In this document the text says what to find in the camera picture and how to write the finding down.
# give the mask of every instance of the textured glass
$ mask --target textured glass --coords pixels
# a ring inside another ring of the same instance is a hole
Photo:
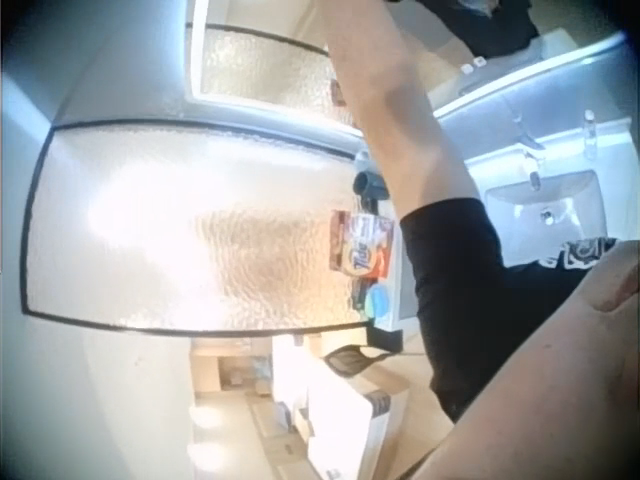
[[[332,78],[329,57],[317,51],[259,32],[205,30],[201,87],[205,97],[259,100],[351,125],[347,109],[333,105]]]
[[[28,307],[131,328],[208,331],[360,321],[329,270],[349,163],[199,128],[58,131],[28,236]]]

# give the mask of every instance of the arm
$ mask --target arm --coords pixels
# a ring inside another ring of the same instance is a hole
[[[413,56],[382,0],[317,0],[329,54],[399,218],[449,198],[477,197],[433,116]]]
[[[603,257],[416,480],[616,478],[638,441],[638,245]]]

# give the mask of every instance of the fingers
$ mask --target fingers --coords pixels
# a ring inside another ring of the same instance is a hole
[[[621,242],[602,257],[576,289],[593,309],[612,312],[638,293],[640,242]]]

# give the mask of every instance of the white sink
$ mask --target white sink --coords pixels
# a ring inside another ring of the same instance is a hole
[[[599,125],[595,160],[584,156],[581,130],[538,139],[546,149],[539,190],[516,145],[466,162],[506,265],[543,258],[567,241],[639,238],[640,168],[628,128],[627,120]]]
[[[488,190],[485,205],[507,264],[535,261],[566,241],[607,235],[602,193],[593,170]]]

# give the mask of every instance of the mirror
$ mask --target mirror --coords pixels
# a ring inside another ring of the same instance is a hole
[[[440,108],[499,78],[616,31],[596,0],[387,0]],[[332,98],[314,0],[190,0],[196,96],[265,102],[351,125]]]

